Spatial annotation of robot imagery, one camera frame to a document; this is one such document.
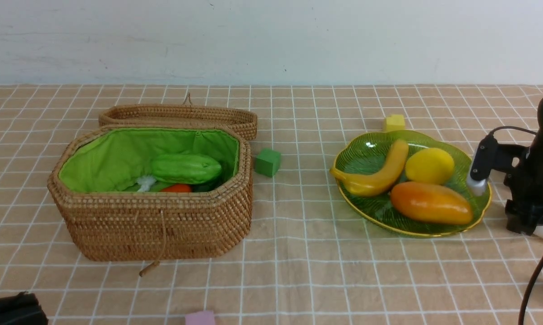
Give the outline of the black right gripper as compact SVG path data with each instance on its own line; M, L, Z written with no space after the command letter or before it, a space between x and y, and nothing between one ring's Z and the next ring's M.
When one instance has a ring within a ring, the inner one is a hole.
M511 202L505 204L506 229L533 235L543 227L543 135L535 136L518 159L504 181L511 192Z

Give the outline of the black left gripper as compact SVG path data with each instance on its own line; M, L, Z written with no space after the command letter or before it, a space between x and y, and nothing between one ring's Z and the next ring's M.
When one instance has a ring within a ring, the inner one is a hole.
M0 298L0 325L48 325L49 319L34 293Z

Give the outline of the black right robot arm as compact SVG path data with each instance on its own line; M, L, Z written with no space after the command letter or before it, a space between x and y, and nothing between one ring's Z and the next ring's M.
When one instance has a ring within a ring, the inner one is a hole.
M543 98L537 109L538 131L532 144L504 180L511 192L505 205L506 228L517 234L532 235L543 226Z

